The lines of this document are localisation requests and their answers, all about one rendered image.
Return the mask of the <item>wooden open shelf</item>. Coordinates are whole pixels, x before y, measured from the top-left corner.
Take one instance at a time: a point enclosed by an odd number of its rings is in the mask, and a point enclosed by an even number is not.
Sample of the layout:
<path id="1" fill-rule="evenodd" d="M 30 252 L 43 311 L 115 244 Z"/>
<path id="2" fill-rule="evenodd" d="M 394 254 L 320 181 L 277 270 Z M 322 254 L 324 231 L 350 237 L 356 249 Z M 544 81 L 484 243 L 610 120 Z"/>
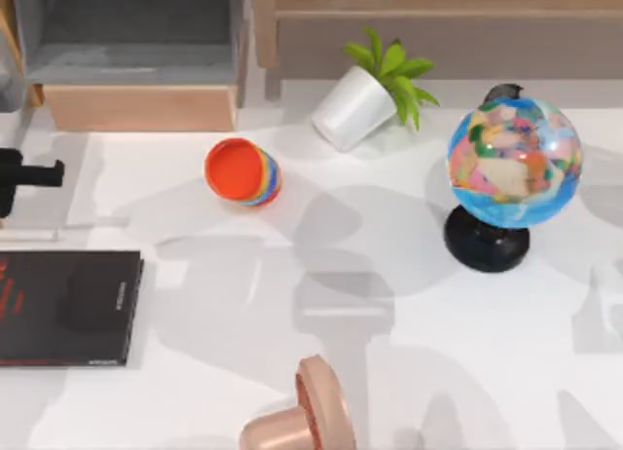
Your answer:
<path id="1" fill-rule="evenodd" d="M 439 81 L 623 80 L 623 0 L 250 0 L 258 65 L 338 78 L 341 47 L 375 28 L 435 63 Z"/>

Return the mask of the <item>black book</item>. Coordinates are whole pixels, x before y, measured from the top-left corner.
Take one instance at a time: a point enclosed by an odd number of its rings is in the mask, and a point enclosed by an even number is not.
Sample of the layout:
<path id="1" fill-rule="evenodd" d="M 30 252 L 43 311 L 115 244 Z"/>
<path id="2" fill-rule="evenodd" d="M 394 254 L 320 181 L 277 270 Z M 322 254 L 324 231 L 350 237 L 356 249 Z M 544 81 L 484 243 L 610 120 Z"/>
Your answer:
<path id="1" fill-rule="evenodd" d="M 0 251 L 0 367 L 123 366 L 138 250 Z"/>

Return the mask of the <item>colourful globe on black stand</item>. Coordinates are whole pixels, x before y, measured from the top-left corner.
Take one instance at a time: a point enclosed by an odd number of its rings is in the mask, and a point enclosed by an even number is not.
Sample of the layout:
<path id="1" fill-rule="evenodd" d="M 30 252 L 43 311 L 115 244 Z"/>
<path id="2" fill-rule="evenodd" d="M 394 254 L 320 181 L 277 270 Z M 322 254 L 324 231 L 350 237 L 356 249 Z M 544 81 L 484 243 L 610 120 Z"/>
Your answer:
<path id="1" fill-rule="evenodd" d="M 582 143 L 553 104 L 498 84 L 466 114 L 447 152 L 459 201 L 444 224 L 447 249 L 484 273 L 515 268 L 527 255 L 532 226 L 563 209 L 583 171 Z"/>

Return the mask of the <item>pale wooden drawer front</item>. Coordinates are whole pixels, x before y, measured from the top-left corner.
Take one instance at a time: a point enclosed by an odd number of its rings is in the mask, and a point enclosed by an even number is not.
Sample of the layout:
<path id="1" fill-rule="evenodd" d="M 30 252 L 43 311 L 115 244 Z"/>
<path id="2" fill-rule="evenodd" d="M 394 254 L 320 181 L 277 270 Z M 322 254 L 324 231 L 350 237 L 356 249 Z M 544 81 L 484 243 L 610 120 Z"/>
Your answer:
<path id="1" fill-rule="evenodd" d="M 234 131 L 238 89 L 209 85 L 46 85 L 63 131 Z"/>

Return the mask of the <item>white potted green plant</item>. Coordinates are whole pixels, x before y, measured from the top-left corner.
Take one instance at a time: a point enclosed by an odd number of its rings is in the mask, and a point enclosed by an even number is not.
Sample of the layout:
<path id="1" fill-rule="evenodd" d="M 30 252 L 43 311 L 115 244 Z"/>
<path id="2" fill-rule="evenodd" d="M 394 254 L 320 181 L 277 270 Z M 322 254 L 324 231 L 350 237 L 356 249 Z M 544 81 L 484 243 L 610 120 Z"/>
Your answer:
<path id="1" fill-rule="evenodd" d="M 421 127 L 420 109 L 438 99 L 415 85 L 435 63 L 408 57 L 400 39 L 384 44 L 379 32 L 365 28 L 369 44 L 347 42 L 343 52 L 353 66 L 311 114 L 311 124 L 337 151 L 347 152 L 392 118 Z"/>

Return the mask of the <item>stack of coloured rings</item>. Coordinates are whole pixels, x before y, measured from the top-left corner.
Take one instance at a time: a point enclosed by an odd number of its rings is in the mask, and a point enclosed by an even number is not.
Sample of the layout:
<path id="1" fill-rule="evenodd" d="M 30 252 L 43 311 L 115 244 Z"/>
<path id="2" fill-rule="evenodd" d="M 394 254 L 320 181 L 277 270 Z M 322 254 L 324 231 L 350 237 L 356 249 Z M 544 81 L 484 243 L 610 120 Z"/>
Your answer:
<path id="1" fill-rule="evenodd" d="M 212 191 L 235 204 L 263 206 L 281 189 L 281 169 L 276 160 L 241 137 L 216 143 L 207 153 L 203 167 Z"/>

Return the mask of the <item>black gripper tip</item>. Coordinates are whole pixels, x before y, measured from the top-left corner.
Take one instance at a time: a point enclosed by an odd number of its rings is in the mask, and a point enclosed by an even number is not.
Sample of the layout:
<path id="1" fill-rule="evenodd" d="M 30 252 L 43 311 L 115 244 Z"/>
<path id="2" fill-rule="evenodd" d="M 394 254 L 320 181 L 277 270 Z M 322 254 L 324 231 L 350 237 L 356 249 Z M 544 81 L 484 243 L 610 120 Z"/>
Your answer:
<path id="1" fill-rule="evenodd" d="M 25 165 L 18 149 L 0 148 L 0 218 L 11 214 L 19 186 L 61 187 L 64 172 L 60 160 L 52 167 Z"/>

